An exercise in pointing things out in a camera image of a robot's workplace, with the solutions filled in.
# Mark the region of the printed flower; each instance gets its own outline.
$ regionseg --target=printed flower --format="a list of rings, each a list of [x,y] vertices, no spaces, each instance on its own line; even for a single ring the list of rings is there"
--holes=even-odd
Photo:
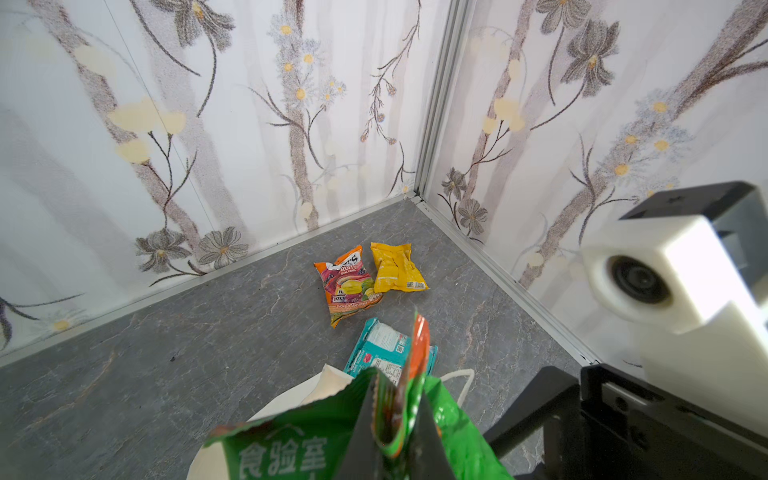
[[[169,270],[170,260],[185,258],[192,253],[186,248],[179,247],[187,238],[180,232],[164,228],[150,233],[147,238],[136,239],[136,254],[149,255],[149,260],[139,267],[146,272],[163,273]]]
[[[107,114],[113,124],[135,134],[146,134],[160,124],[157,109],[149,97],[116,107]]]
[[[336,80],[335,77],[330,77],[325,82],[325,87],[321,89],[320,101],[329,107],[337,98],[341,98],[346,93],[346,85],[342,81]]]
[[[448,172],[448,180],[440,182],[442,185],[442,192],[446,197],[450,197],[451,194],[456,196],[456,200],[461,201],[462,190],[467,189],[467,183],[464,180],[464,174],[454,167],[451,167],[451,171]]]
[[[637,102],[637,116],[656,124],[671,123],[672,110],[670,100],[672,91],[663,91],[656,88]]]
[[[688,142],[694,137],[688,130],[669,125],[651,140],[649,157],[663,157],[665,161],[677,162],[688,153]]]
[[[114,150],[129,164],[142,164],[149,161],[147,145],[138,138],[119,144]]]
[[[112,60],[103,50],[90,45],[80,45],[72,53],[80,65],[95,74],[105,77],[110,77],[114,74]]]
[[[610,85],[614,74],[605,69],[603,58],[618,52],[618,35],[619,22],[610,27],[601,20],[587,22],[580,35],[568,44],[568,54],[574,60],[565,71],[563,81],[571,83],[583,78],[585,97],[594,97],[602,85]]]
[[[88,316],[85,315],[85,310],[60,309],[41,316],[38,322],[30,322],[28,328],[35,333],[36,337],[45,338],[69,330],[87,320]]]
[[[267,34],[272,37],[278,46],[287,45],[292,41],[301,41],[296,27],[296,19],[289,12],[281,12],[272,16],[272,25]]]
[[[216,13],[206,0],[150,0],[152,5],[163,12],[174,13],[174,23],[182,47],[192,45],[200,33],[210,37],[219,51],[232,45],[230,31],[235,24],[232,17]]]
[[[248,244],[237,243],[239,240],[240,232],[235,227],[228,227],[223,233],[214,230],[200,242],[200,249],[207,253],[197,261],[203,265],[214,262],[214,268],[221,268],[242,260],[248,255]]]
[[[616,185],[638,185],[645,181],[645,172],[647,165],[643,161],[619,162],[609,172],[609,177],[613,177]]]
[[[311,38],[306,39],[301,44],[300,58],[301,62],[310,68],[315,64],[321,65],[323,56],[320,53],[320,42]]]
[[[458,222],[462,227],[469,228],[469,233],[483,233],[484,230],[480,222],[485,222],[488,211],[480,206],[480,202],[474,198],[467,198],[456,210],[462,216]]]
[[[592,5],[585,0],[538,0],[536,11],[547,14],[541,24],[541,33],[546,35],[557,30],[561,19],[566,27],[579,28],[590,8]]]
[[[665,190],[672,190],[680,186],[680,181],[677,177],[661,177],[654,175],[651,178],[646,179],[644,182],[637,185],[637,188],[632,192],[637,198],[637,202],[641,202],[646,198],[658,192]]]

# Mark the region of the orange snack bag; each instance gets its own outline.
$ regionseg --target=orange snack bag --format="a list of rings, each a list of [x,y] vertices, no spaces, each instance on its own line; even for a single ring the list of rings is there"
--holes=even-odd
[[[384,296],[373,291],[373,278],[362,264],[361,245],[344,253],[335,263],[315,263],[315,268],[323,279],[333,328],[342,318],[376,305]]]

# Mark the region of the floral wallpaper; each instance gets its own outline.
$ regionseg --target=floral wallpaper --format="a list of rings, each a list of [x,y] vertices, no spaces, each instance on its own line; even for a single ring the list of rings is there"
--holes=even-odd
[[[407,192],[447,12],[4,2],[0,355]]]
[[[478,0],[428,201],[601,361],[641,375],[579,246],[655,192],[768,194],[768,1]]]

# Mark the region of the tree branch pattern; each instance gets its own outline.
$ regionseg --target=tree branch pattern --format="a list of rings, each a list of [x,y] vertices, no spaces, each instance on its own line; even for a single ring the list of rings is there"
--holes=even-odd
[[[392,182],[392,188],[389,189],[388,195],[390,195],[395,190],[398,179],[400,179],[400,181],[403,183],[403,193],[405,193],[408,187],[405,187],[406,180],[404,178],[404,174],[415,174],[415,171],[411,172],[405,169],[406,157],[405,151],[402,149],[402,142],[398,142],[396,138],[388,136],[382,127],[382,124],[386,119],[386,115],[384,115],[382,112],[382,109],[384,108],[384,100],[382,100],[382,87],[386,88],[387,95],[390,97],[394,97],[397,94],[397,88],[394,85],[395,71],[397,70],[398,65],[400,65],[403,57],[407,58],[409,56],[413,41],[419,36],[419,28],[421,26],[422,19],[422,0],[416,1],[416,21],[408,30],[406,36],[402,39],[403,44],[400,48],[400,51],[398,51],[397,54],[390,58],[384,65],[378,67],[376,69],[376,73],[371,75],[375,78],[376,83],[373,85],[370,93],[371,105],[368,108],[368,115],[370,116],[365,122],[365,127],[362,131],[362,134],[360,135],[360,141],[365,142],[368,140],[371,129],[373,129],[374,133],[386,140],[388,144],[394,145],[396,143],[400,143],[402,163],[400,164],[398,170],[395,172],[395,179]]]
[[[743,0],[734,9],[709,51],[685,79],[669,91],[652,91],[639,102],[637,119],[624,125],[619,138],[601,162],[601,167],[590,176],[589,185],[585,181],[580,181],[582,190],[573,197],[549,227],[539,250],[543,261],[539,265],[528,264],[521,275],[520,284],[524,288],[529,288],[540,277],[546,262],[557,251],[564,235],[586,212],[587,216],[582,223],[580,237],[583,236],[589,217],[595,209],[594,198],[620,184],[622,177],[632,168],[633,158],[644,148],[648,150],[652,145],[660,152],[667,152],[672,148],[672,155],[665,161],[674,165],[677,158],[682,155],[680,150],[675,152],[675,144],[684,144],[687,138],[686,132],[673,125],[682,113],[692,108],[715,85],[768,67],[768,61],[735,65],[746,54],[766,44],[766,41],[760,41],[750,47],[766,23],[768,23],[768,2]],[[665,132],[667,136],[676,137],[679,141],[669,142],[665,138],[660,138]],[[641,158],[637,162],[641,163],[644,160]],[[667,179],[668,183],[664,184],[662,179],[651,178],[641,188],[646,189],[642,197],[653,194],[659,187],[674,187],[676,181],[677,179],[672,177]]]
[[[480,166],[499,161],[509,154],[512,151],[511,147],[506,150],[502,148],[500,151],[496,151],[493,155],[492,152],[494,152],[494,148],[498,142],[507,133],[520,132],[525,128],[525,119],[522,118],[519,112],[519,101],[507,99],[505,93],[512,80],[513,66],[519,65],[519,59],[523,55],[522,45],[527,37],[532,10],[533,2],[524,2],[520,9],[518,27],[510,38],[511,48],[508,58],[509,68],[502,72],[502,77],[499,79],[499,83],[493,95],[491,107],[488,109],[488,115],[484,120],[482,128],[483,132],[478,139],[469,169],[464,174],[469,176],[465,194],[465,201],[469,204],[471,203],[470,200],[475,191]],[[568,2],[539,0],[536,4],[537,12],[547,14],[541,24],[541,32],[543,34],[550,34],[557,30],[560,22],[563,24],[548,66],[547,86],[552,104],[556,105],[551,87],[554,57],[564,37],[565,29],[577,29],[583,25],[583,28],[579,31],[576,37],[568,44],[568,54],[571,56],[572,61],[561,79],[564,83],[580,81],[581,87],[573,99],[571,99],[564,108],[550,116],[549,119],[528,128],[527,132],[543,127],[558,118],[569,109],[579,97],[594,97],[602,87],[611,84],[614,74],[606,69],[604,59],[610,55],[616,54],[618,51],[616,43],[619,34],[619,24],[618,22],[615,22],[609,27],[601,20],[587,20],[587,15],[590,10],[591,5],[586,2],[586,0],[569,0]],[[491,148],[486,150],[488,139],[491,138],[494,132],[496,135]],[[485,212],[485,215],[482,218],[483,221],[486,221],[488,219],[488,210],[484,207],[482,208]]]

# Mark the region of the nutrition label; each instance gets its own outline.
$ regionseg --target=nutrition label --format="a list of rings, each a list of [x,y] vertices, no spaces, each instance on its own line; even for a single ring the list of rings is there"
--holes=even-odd
[[[400,380],[400,372],[402,371],[402,367],[400,365],[387,362],[384,359],[374,359],[371,365],[381,370],[381,372],[386,375],[386,378],[392,380],[392,383],[397,385],[397,382]]]

